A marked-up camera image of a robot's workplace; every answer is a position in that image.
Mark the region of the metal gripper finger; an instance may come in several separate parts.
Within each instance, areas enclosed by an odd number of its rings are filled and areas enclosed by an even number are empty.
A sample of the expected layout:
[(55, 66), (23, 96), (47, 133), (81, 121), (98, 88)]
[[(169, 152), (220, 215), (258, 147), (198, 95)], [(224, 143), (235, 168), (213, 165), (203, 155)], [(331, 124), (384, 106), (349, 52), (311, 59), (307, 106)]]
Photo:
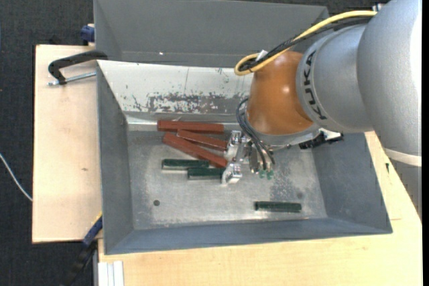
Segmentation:
[(221, 176), (223, 185), (236, 184), (243, 177), (241, 173), (241, 164), (232, 162), (228, 164)]
[(241, 139), (241, 131), (231, 131), (231, 135), (227, 143), (227, 158), (233, 158), (236, 156), (238, 148), (241, 144)]

